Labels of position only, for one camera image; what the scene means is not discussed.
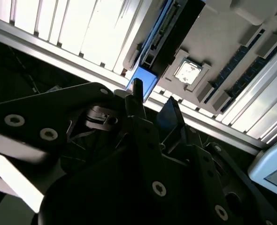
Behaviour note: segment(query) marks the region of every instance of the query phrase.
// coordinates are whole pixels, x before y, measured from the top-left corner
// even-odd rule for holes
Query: black mount
[[[22,173],[32,164],[31,176],[56,164],[67,142],[96,130],[111,134],[106,157],[47,189],[39,224],[277,225],[277,212],[225,150],[190,145],[177,101],[171,97],[153,124],[142,100],[143,84],[135,79],[133,94],[88,83],[0,103],[0,135],[32,146],[0,148],[0,155]],[[8,115],[22,116],[24,124],[9,126]],[[57,137],[43,138],[45,128]]]

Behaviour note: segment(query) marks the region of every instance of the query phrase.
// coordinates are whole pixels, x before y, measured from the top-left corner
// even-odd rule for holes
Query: white monitor
[[[257,155],[248,175],[252,181],[277,194],[277,144]]]

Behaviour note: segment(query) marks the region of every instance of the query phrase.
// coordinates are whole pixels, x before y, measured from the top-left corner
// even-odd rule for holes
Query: black panel
[[[153,62],[151,71],[155,75],[161,77],[167,67],[172,64],[175,52],[181,46],[204,5],[204,2],[200,0],[191,0],[186,4]]]

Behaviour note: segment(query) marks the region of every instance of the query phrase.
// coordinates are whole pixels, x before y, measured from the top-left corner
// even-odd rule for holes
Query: blue object
[[[135,69],[132,78],[130,79],[128,85],[126,86],[126,90],[131,89],[131,84],[134,78],[138,78],[143,82],[144,102],[146,102],[146,100],[148,99],[149,95],[151,94],[153,88],[157,83],[157,77],[151,72],[139,66]]]
[[[139,56],[142,56],[141,59],[143,60],[146,52],[149,50],[152,40],[154,38],[154,36],[156,35],[158,29],[160,28],[162,22],[164,21],[165,15],[167,13],[167,11],[169,10],[169,8],[171,7],[173,3],[173,0],[166,0],[163,6],[163,9],[154,25],[154,27],[152,28],[148,38],[145,40],[143,46],[142,46],[142,50],[140,52],[140,54],[138,54]]]

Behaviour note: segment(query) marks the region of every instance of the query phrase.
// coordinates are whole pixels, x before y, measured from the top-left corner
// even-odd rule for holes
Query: blue block
[[[137,67],[128,85],[126,86],[126,90],[129,90],[131,88],[131,83],[135,78],[138,78],[143,82],[144,102],[146,102],[157,83],[157,77],[151,72],[143,69],[142,67]]]

